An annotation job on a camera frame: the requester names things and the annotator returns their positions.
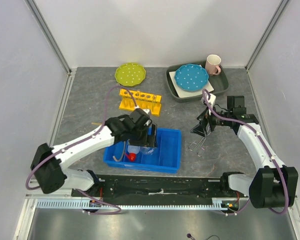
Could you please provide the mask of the round glass flask white stopper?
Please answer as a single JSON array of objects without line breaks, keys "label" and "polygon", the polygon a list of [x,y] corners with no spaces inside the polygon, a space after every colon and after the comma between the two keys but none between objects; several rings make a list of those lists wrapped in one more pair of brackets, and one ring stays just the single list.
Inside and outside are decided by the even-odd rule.
[{"label": "round glass flask white stopper", "polygon": [[156,150],[155,147],[141,147],[139,151],[140,151],[143,155],[152,155],[152,154],[154,153],[155,150]]}]

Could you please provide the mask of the white wash bottle red cap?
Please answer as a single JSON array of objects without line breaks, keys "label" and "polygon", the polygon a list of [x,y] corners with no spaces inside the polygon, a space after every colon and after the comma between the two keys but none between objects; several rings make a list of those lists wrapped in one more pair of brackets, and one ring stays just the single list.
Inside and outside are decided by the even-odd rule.
[{"label": "white wash bottle red cap", "polygon": [[127,151],[124,153],[124,155],[130,162],[135,162],[137,159],[137,154],[140,152],[140,150],[140,146],[128,145]]}]

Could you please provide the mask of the metal crucible tongs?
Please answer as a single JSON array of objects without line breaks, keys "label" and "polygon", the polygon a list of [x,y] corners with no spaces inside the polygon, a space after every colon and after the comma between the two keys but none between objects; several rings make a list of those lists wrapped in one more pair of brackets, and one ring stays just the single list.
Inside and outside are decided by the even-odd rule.
[{"label": "metal crucible tongs", "polygon": [[206,139],[207,139],[207,137],[202,137],[198,142],[194,141],[194,142],[190,143],[188,149],[190,151],[196,150],[196,155],[198,157],[202,157],[205,153],[204,143],[205,143]]}]

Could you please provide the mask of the tan rubber tube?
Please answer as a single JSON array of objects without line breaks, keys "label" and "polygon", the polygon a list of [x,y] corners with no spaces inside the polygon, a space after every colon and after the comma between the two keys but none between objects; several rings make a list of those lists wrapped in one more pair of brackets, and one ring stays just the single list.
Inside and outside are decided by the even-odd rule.
[{"label": "tan rubber tube", "polygon": [[121,162],[121,161],[123,160],[123,158],[124,158],[124,156],[125,156],[125,153],[126,153],[126,147],[127,147],[127,141],[125,141],[125,142],[123,143],[123,149],[122,149],[122,153],[121,153],[121,155],[120,155],[120,158],[117,158],[115,155],[112,156],[112,158],[113,158],[113,160],[114,160],[115,162]]}]

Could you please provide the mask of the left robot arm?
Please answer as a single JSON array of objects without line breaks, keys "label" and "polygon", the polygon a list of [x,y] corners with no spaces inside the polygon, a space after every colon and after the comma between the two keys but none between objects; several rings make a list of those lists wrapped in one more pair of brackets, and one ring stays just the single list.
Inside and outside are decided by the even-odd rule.
[{"label": "left robot arm", "polygon": [[91,132],[63,144],[41,144],[30,165],[31,177],[35,177],[44,194],[59,189],[79,189],[89,197],[100,191],[99,180],[91,170],[73,170],[78,160],[120,142],[132,146],[156,148],[157,125],[150,117],[150,110],[136,108],[129,115],[111,117]]}]

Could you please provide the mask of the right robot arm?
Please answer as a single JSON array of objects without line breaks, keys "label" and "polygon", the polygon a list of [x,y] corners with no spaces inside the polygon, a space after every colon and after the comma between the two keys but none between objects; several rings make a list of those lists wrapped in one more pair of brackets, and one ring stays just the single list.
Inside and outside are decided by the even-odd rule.
[{"label": "right robot arm", "polygon": [[274,152],[262,133],[254,114],[248,114],[244,96],[228,96],[227,107],[215,108],[216,96],[204,92],[201,98],[206,106],[197,117],[198,124],[191,133],[206,139],[216,127],[229,127],[243,142],[256,168],[254,177],[242,172],[225,172],[220,178],[219,191],[225,197],[235,192],[249,197],[256,209],[267,208],[284,214],[295,202],[299,174],[295,167],[287,166]]}]

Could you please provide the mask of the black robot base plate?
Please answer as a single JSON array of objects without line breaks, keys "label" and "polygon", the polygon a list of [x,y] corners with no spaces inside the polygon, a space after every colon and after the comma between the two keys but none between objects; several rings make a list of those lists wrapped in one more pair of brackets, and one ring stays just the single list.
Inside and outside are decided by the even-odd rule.
[{"label": "black robot base plate", "polygon": [[85,193],[109,204],[210,204],[213,198],[238,200],[245,196],[221,187],[218,178],[99,175]]}]

